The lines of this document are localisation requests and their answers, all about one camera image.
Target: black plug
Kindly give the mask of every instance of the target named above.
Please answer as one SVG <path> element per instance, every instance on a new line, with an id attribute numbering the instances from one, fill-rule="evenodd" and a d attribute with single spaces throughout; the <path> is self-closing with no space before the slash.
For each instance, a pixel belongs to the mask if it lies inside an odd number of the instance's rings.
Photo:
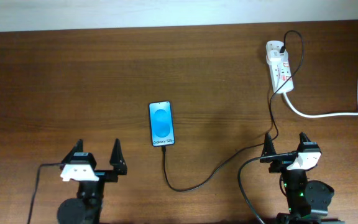
<path id="1" fill-rule="evenodd" d="M 284 53 L 285 52 L 285 45 L 283 47 L 281 47 L 280 49 L 280 54 Z"/>

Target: white sticker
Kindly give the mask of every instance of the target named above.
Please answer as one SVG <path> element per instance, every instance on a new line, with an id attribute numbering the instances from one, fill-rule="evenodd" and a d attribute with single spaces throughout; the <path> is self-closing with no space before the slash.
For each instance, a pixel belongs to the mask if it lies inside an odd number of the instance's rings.
<path id="1" fill-rule="evenodd" d="M 88 153 L 87 152 L 76 152 L 74 153 L 74 156 L 87 156 Z"/>

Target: white wall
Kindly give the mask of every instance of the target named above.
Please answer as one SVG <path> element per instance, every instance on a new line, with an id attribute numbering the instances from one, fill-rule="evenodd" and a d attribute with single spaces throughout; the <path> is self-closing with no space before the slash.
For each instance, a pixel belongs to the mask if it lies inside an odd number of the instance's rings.
<path id="1" fill-rule="evenodd" d="M 358 19 L 358 0 L 0 0 L 0 31 Z"/>

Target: charging cable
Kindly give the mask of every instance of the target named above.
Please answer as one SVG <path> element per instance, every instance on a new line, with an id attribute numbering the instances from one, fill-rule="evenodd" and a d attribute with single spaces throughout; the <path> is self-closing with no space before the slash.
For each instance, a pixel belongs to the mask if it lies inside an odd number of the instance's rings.
<path id="1" fill-rule="evenodd" d="M 290 99 L 287 96 L 287 93 L 283 92 L 283 96 L 289 107 L 292 111 L 294 111 L 297 115 L 302 116 L 304 118 L 326 118 L 330 116 L 358 116 L 358 79 L 357 79 L 357 112 L 342 112 L 342 113 L 328 113 L 328 114 L 317 114 L 317 115 L 308 115 L 299 112 L 295 107 L 292 105 Z"/>
<path id="2" fill-rule="evenodd" d="M 50 166 L 62 166 L 62 165 L 64 165 L 64 164 L 62 164 L 62 163 L 53 163 L 53 164 L 41 164 L 38 167 L 37 178 L 35 178 L 35 189 L 34 189 L 34 193 L 32 194 L 32 197 L 31 197 L 30 211 L 29 211 L 29 217 L 27 219 L 27 224 L 30 224 L 30 222 L 31 222 L 32 209 L 34 207 L 35 195 L 37 194 L 38 183 L 40 182 L 41 168 L 50 167 Z"/>
<path id="3" fill-rule="evenodd" d="M 274 141 L 277 137 L 278 137 L 278 127 L 276 125 L 276 122 L 275 122 L 275 119 L 274 119 L 274 116 L 273 116 L 273 110 L 272 110 L 272 102 L 273 102 L 273 99 L 274 99 L 274 96 L 276 96 L 277 94 L 279 94 L 278 92 L 283 88 L 283 86 L 289 82 L 295 75 L 296 73 L 299 71 L 299 69 L 301 68 L 302 66 L 302 63 L 303 63 L 303 57 L 305 55 L 305 43 L 303 42 L 303 38 L 302 38 L 302 35 L 296 31 L 296 30 L 289 30 L 285 33 L 284 35 L 284 46 L 281 50 L 285 50 L 285 40 L 286 40 L 286 37 L 287 37 L 287 34 L 289 33 L 295 33 L 299 36 L 300 40 L 301 40 L 301 46 L 302 46 L 302 53 L 301 53 L 301 59 L 299 61 L 299 64 L 298 64 L 298 67 L 296 68 L 296 70 L 292 73 L 292 75 L 279 87 L 277 88 L 277 90 L 273 93 L 273 95 L 270 97 L 270 100 L 268 101 L 268 111 L 270 113 L 270 119 L 272 120 L 272 123 L 274 125 L 274 128 L 276 129 L 276 135 L 274 136 L 274 138 L 272 138 L 272 141 Z M 230 162 L 232 159 L 234 159 L 237 155 L 239 155 L 240 153 L 242 153 L 243 151 L 247 150 L 247 149 L 252 149 L 252 148 L 255 148 L 255 147 L 259 147 L 259 146 L 263 146 L 264 145 L 264 142 L 262 143 L 259 143 L 259 144 L 256 144 L 256 145 L 253 145 L 253 146 L 247 146 L 247 147 L 243 147 L 242 149 L 238 150 L 236 153 L 234 153 L 231 157 L 229 157 L 228 159 L 226 159 L 225 161 L 223 161 L 220 165 L 217 166 L 217 168 L 215 168 L 212 173 L 207 177 L 207 179 L 205 179 L 204 181 L 202 181 L 202 183 L 200 184 L 197 184 L 196 186 L 193 186 L 193 187 L 190 187 L 190 188 L 186 188 L 186 189 L 177 189 L 177 188 L 174 188 L 170 183 L 169 183 L 169 180 L 168 180 L 168 177 L 167 177 L 167 171 L 166 171 L 166 168 L 165 168 L 165 160 L 166 160 L 166 155 L 167 155 L 167 148 L 165 146 L 162 146 L 162 167 L 163 167 L 163 174 L 164 174 L 164 178 L 165 178 L 165 181 L 167 183 L 167 185 L 169 186 L 169 188 L 171 188 L 172 190 L 176 191 L 176 192 L 189 192 L 189 191 L 192 191 L 192 190 L 196 190 L 202 186 L 204 186 L 204 184 L 206 184 L 208 181 L 210 181 L 212 179 L 212 177 L 223 167 L 225 166 L 228 162 Z"/>
<path id="4" fill-rule="evenodd" d="M 278 157 L 283 157 L 283 156 L 291 156 L 296 154 L 295 152 L 289 152 L 289 153 L 281 153 L 281 154 L 276 154 L 276 155 L 271 155 L 271 156 L 260 156 L 260 157 L 255 157 L 253 159 L 248 160 L 247 162 L 243 163 L 240 166 L 240 169 L 237 173 L 237 180 L 239 183 L 239 187 L 240 187 L 240 191 L 242 193 L 242 196 L 244 197 L 244 199 L 246 200 L 249 208 L 251 209 L 252 213 L 256 216 L 256 219 L 258 219 L 259 223 L 261 224 L 265 224 L 265 222 L 262 220 L 262 218 L 260 217 L 260 215 L 257 213 L 257 211 L 255 210 L 254 206 L 252 206 L 251 201 L 249 200 L 249 198 L 246 195 L 246 192 L 244 191 L 244 188 L 242 187 L 242 182 L 241 182 L 241 171 L 242 169 L 249 164 L 252 161 L 256 161 L 256 160 L 260 160 L 260 159 L 272 159 L 272 158 L 278 158 Z"/>

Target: electrical outlet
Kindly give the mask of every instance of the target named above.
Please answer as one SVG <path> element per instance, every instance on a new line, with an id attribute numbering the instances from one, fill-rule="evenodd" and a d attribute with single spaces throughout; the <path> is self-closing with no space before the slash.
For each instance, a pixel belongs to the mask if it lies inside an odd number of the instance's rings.
<path id="1" fill-rule="evenodd" d="M 276 92 L 290 77 L 291 70 L 288 63 L 288 52 L 280 53 L 284 43 L 271 40 L 266 44 L 266 61 L 270 69 L 273 91 Z M 277 93 L 286 93 L 293 90 L 292 78 Z"/>

